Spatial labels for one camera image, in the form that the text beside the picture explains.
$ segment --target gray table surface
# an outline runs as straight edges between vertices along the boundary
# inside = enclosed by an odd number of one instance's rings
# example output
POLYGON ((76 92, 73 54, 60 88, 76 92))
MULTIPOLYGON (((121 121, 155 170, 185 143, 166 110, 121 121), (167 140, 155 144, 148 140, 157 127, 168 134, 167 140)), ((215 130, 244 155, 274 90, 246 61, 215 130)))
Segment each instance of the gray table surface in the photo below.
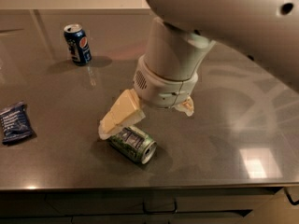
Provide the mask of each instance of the gray table surface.
POLYGON ((0 109, 20 100, 36 137, 0 146, 0 190, 296 185, 299 95, 222 44, 203 61, 195 114, 146 107, 157 141, 135 164, 100 141, 97 123, 132 88, 148 10, 0 11, 0 109), (70 61, 63 29, 83 25, 92 63, 70 61))

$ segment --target black handle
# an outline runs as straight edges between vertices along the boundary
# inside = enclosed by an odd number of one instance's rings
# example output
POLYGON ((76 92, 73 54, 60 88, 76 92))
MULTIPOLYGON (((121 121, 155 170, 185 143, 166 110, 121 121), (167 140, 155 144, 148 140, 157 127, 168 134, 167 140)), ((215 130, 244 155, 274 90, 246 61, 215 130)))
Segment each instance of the black handle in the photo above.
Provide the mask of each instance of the black handle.
POLYGON ((145 202, 142 203, 143 212, 147 215, 166 215, 166 214, 175 214, 178 211, 177 200, 174 200, 174 209, 169 211, 149 211, 146 207, 145 202))
POLYGON ((288 192, 288 190, 287 190, 286 188, 284 189, 284 193, 286 194, 286 196, 287 196, 287 198, 288 198, 290 204, 292 204, 292 205, 298 205, 298 204, 299 204, 299 200, 296 201, 296 202, 294 202, 294 201, 292 200, 292 197, 291 197, 290 193, 288 192))

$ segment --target blue soda can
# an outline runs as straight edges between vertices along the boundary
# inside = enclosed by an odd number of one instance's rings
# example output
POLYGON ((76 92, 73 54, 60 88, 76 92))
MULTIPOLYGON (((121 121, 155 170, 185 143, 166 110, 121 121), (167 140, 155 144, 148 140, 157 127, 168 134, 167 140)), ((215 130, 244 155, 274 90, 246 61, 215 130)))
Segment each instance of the blue soda can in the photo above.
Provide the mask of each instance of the blue soda can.
POLYGON ((91 61, 92 55, 81 25, 70 24, 65 26, 64 38, 75 64, 84 65, 91 61))

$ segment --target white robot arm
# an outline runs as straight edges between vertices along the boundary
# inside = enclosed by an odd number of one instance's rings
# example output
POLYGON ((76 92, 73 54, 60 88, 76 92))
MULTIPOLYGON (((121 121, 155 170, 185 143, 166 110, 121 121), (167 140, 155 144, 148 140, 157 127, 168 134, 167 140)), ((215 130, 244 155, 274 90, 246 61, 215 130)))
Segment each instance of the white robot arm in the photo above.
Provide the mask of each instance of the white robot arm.
POLYGON ((196 71, 214 40, 299 90, 299 0, 147 1, 160 18, 153 21, 130 95, 120 97, 101 121, 102 138, 143 119, 142 104, 191 114, 196 71))

